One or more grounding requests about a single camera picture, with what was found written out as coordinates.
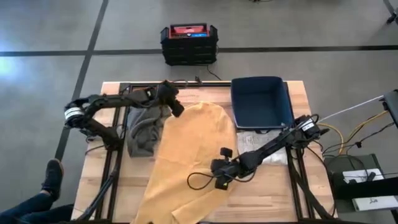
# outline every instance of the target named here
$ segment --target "yellow cloth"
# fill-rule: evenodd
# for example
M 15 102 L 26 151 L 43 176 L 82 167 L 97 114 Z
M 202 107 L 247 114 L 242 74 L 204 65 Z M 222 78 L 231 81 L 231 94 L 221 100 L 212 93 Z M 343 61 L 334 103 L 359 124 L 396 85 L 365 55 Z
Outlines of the yellow cloth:
M 154 170 L 135 224 L 190 224 L 199 222 L 219 207 L 233 188 L 215 189 L 215 179 L 203 190 L 192 190 L 187 177 L 192 172 L 210 174 L 212 159 L 222 158 L 227 147 L 238 154 L 236 131 L 225 110 L 213 103 L 186 108 L 179 118 L 166 120 Z M 190 184 L 201 187 L 209 177 L 193 175 Z

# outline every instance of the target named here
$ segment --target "wooden tabletop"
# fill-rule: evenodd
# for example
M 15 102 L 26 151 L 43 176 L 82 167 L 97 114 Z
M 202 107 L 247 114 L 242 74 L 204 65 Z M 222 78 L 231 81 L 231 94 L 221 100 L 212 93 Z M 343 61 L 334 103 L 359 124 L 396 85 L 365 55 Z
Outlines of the wooden tabletop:
M 118 94 L 119 84 L 119 82 L 104 82 L 101 94 Z M 294 116 L 311 114 L 303 82 L 288 81 L 287 84 Z M 177 98 L 184 106 L 199 101 L 216 103 L 233 118 L 229 87 L 182 89 Z M 96 113 L 95 119 L 105 126 L 111 126 L 113 114 L 114 109 L 103 109 Z M 102 144 L 102 141 L 91 142 L 88 149 Z M 310 147 L 321 156 L 318 145 L 311 144 Z M 98 193 L 105 157 L 106 151 L 102 149 L 91 151 L 86 155 L 72 218 L 81 215 L 81 211 L 87 208 Z M 130 158 L 127 147 L 124 147 L 113 222 L 129 223 L 135 219 L 154 162 L 153 157 Z M 333 197 L 323 165 L 309 151 L 304 155 L 304 163 L 311 191 L 327 211 L 332 211 Z M 302 192 L 300 198 L 303 212 L 306 213 Z M 105 198 L 104 217 L 108 210 L 108 200 L 109 194 Z M 229 199 L 204 220 L 211 222 L 297 221 L 287 166 L 261 165 L 252 181 L 237 184 Z

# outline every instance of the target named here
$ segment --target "jeans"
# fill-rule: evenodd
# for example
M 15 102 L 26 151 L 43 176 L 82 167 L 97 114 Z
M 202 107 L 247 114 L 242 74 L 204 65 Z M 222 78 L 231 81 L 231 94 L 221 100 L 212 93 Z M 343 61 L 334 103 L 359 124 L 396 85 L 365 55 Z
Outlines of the jeans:
M 47 194 L 37 194 L 19 205 L 0 213 L 1 224 L 49 224 L 70 221 L 73 205 L 51 209 L 54 200 Z

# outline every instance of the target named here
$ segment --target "blue plastic tray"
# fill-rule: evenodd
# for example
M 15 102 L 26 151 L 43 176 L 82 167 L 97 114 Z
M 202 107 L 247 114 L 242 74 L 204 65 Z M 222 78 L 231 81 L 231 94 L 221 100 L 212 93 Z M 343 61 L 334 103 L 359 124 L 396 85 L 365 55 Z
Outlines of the blue plastic tray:
M 287 84 L 279 77 L 235 78 L 231 99 L 238 129 L 281 129 L 293 123 Z

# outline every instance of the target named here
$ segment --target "concrete floor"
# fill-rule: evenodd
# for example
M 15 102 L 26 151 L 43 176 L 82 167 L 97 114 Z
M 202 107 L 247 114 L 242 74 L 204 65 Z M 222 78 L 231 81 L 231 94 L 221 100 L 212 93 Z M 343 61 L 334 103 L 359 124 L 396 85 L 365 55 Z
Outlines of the concrete floor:
M 0 1 L 0 51 L 86 50 L 100 0 Z M 219 29 L 219 47 L 398 45 L 397 24 L 384 25 L 382 0 L 110 0 L 97 50 L 159 49 L 159 32 L 173 23 L 207 22 Z M 72 97 L 84 56 L 0 57 L 0 211 L 37 193 L 46 162 L 54 157 L 63 106 Z M 398 88 L 398 52 L 220 53 L 210 66 L 224 80 L 279 76 L 303 80 L 313 113 L 336 111 Z M 161 55 L 93 56 L 81 96 L 99 93 L 103 81 L 214 80 L 203 67 L 169 67 Z M 347 135 L 380 112 L 378 102 L 328 120 Z M 361 133 L 391 122 L 385 116 Z M 396 128 L 366 141 L 354 155 L 375 153 L 384 172 L 397 172 Z M 329 134 L 324 145 L 338 142 Z M 84 160 L 84 136 L 73 130 L 63 163 L 57 205 L 73 203 Z M 390 224 L 387 211 L 341 213 L 345 220 Z

